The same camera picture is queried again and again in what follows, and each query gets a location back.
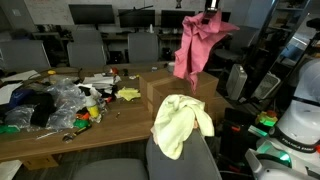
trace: red object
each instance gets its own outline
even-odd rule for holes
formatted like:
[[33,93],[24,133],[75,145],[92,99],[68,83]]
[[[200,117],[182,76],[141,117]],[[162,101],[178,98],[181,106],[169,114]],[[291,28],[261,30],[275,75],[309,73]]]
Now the red object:
[[222,22],[221,11],[218,11],[208,24],[202,24],[202,19],[203,13],[184,18],[181,49],[175,52],[174,75],[187,79],[194,93],[198,82],[197,73],[206,65],[212,46],[229,31],[239,29],[237,26]]
[[107,101],[107,103],[111,102],[111,101],[112,101],[112,97],[108,97],[108,98],[106,99],[106,101]]
[[231,129],[236,132],[239,132],[241,130],[240,127],[235,127],[235,126],[232,126]]
[[320,154],[320,145],[316,146],[316,151]]
[[111,72],[113,75],[117,75],[119,73],[117,68],[111,68]]
[[85,114],[77,114],[77,118],[81,120],[89,120],[90,114],[85,113]]
[[240,173],[240,169],[229,165],[229,169],[233,172]]
[[267,116],[269,116],[271,118],[274,118],[274,117],[277,117],[277,113],[272,111],[272,110],[268,110],[267,111]]

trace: cardboard box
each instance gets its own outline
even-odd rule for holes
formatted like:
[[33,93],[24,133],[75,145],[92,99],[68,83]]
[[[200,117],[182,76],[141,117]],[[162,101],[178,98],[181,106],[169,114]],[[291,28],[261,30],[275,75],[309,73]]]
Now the cardboard box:
[[47,155],[43,157],[35,157],[32,159],[24,159],[22,161],[23,165],[27,167],[28,170],[36,170],[36,169],[43,169],[49,167],[57,167],[59,166],[59,161],[62,155]]
[[206,102],[206,112],[211,117],[215,126],[219,125],[224,120],[224,111],[226,108],[233,107],[219,93],[216,93],[214,98],[211,98]]
[[188,81],[173,76],[165,69],[141,74],[139,81],[141,100],[156,117],[162,101],[171,94],[184,94],[209,102],[215,97],[219,79],[205,72],[199,73],[196,94],[193,94]]

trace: yellow sponge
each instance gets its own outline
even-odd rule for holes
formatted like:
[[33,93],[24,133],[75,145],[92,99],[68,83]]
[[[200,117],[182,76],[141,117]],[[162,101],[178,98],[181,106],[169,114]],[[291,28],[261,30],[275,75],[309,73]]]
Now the yellow sponge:
[[118,91],[118,94],[127,101],[130,101],[133,98],[141,97],[141,94],[138,92],[138,90],[134,89],[134,88],[125,88],[124,87]]

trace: pink cloth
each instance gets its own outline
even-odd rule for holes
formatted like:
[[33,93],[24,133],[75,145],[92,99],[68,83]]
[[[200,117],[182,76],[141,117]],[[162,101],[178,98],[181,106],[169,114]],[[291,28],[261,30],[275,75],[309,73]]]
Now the pink cloth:
[[229,31],[239,30],[237,26],[221,21],[220,11],[208,24],[201,23],[202,17],[203,13],[184,18],[181,49],[175,52],[174,75],[190,81],[194,93],[198,82],[197,73],[206,65],[212,46]]

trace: bottle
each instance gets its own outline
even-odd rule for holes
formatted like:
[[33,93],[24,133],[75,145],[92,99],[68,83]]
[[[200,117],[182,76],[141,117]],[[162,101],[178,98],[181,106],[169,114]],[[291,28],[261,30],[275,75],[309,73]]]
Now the bottle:
[[89,114],[92,118],[97,118],[99,117],[99,108],[97,106],[97,102],[92,98],[90,94],[90,89],[86,87],[80,87],[80,89],[84,92],[86,95],[86,107],[87,110],[89,111]]

